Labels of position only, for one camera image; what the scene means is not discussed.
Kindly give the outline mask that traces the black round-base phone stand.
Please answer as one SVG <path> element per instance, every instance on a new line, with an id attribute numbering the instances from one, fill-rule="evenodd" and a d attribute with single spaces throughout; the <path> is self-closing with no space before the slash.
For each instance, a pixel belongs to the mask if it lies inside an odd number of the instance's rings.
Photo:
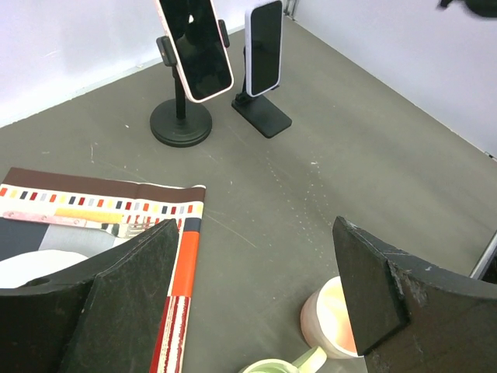
<path id="1" fill-rule="evenodd" d="M 229 45 L 224 24 L 219 22 L 224 45 Z M 162 143 L 172 147 L 185 148 L 205 140 L 212 130 L 212 116 L 202 103 L 193 103 L 186 97 L 179 78 L 176 57 L 171 40 L 164 35 L 156 40 L 165 66 L 172 69 L 175 80 L 174 99 L 159 104 L 150 116 L 152 134 Z"/>

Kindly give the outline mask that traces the black folding phone stand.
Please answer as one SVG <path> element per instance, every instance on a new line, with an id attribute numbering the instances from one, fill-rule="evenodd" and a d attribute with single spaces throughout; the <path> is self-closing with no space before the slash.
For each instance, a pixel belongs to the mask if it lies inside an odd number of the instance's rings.
<path id="1" fill-rule="evenodd" d="M 289 128 L 293 121 L 263 94 L 256 97 L 248 94 L 247 78 L 249 68 L 246 47 L 243 49 L 243 56 L 245 75 L 242 90 L 236 94 L 231 106 L 265 138 L 273 138 Z"/>

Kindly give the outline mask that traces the pink case smartphone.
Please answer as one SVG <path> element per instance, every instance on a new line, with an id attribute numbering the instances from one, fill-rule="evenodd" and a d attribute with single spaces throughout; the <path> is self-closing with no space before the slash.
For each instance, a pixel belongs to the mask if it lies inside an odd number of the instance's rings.
<path id="1" fill-rule="evenodd" d="M 171 40 L 186 97 L 203 103 L 229 91 L 234 78 L 211 0 L 162 0 L 156 8 Z"/>

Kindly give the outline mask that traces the green ceramic mug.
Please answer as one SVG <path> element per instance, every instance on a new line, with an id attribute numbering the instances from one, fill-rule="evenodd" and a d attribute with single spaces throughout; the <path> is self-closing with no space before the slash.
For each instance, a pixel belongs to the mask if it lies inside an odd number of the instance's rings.
<path id="1" fill-rule="evenodd" d="M 321 347 L 313 347 L 293 362 L 281 359 L 264 359 L 254 362 L 242 370 L 241 373 L 315 373 L 327 361 L 327 354 Z"/>

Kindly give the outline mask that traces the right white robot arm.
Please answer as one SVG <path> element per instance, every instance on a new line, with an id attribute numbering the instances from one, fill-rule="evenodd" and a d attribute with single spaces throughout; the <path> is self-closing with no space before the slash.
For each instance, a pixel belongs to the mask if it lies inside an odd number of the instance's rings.
<path id="1" fill-rule="evenodd" d="M 483 19 L 496 19 L 496 0 L 461 0 L 461 4 L 472 15 Z"/>

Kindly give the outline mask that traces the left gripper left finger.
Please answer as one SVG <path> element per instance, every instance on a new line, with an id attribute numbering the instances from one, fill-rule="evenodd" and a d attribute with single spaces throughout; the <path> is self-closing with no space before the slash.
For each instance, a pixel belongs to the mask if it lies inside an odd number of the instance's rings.
<path id="1" fill-rule="evenodd" d="M 164 220 L 54 274 L 1 293 L 3 372 L 146 372 L 179 232 Z"/>

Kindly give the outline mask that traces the pink ceramic mug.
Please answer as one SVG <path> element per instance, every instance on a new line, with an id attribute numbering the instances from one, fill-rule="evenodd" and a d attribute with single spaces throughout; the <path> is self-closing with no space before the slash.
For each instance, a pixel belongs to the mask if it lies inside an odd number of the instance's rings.
<path id="1" fill-rule="evenodd" d="M 328 358 L 352 359 L 357 353 L 340 276 L 328 280 L 304 303 L 300 324 L 309 347 L 321 347 Z"/>

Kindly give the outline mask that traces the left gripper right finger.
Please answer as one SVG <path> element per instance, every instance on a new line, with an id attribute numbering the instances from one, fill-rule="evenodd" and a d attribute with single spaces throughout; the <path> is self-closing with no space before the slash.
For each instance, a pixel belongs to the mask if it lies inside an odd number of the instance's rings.
<path id="1" fill-rule="evenodd" d="M 496 285 L 332 227 L 357 353 L 369 372 L 494 372 Z"/>

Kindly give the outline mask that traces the white plate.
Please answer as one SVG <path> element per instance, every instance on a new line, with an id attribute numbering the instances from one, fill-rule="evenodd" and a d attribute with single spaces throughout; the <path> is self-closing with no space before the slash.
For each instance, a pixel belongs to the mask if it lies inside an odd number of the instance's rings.
<path id="1" fill-rule="evenodd" d="M 19 254 L 0 263 L 1 289 L 18 288 L 31 280 L 47 276 L 87 260 L 80 253 L 38 250 Z"/>

